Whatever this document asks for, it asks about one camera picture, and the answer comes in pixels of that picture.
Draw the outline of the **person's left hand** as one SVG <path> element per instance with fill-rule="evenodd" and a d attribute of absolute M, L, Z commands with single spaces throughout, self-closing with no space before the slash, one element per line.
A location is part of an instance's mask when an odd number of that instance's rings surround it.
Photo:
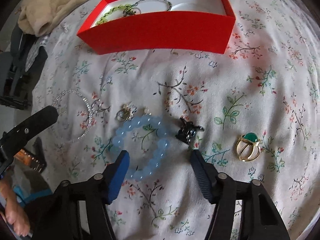
<path fill-rule="evenodd" d="M 27 236 L 30 231 L 30 223 L 27 214 L 18 204 L 17 197 L 10 182 L 3 178 L 1 180 L 1 195 L 6 201 L 5 219 L 14 228 L 18 236 Z"/>

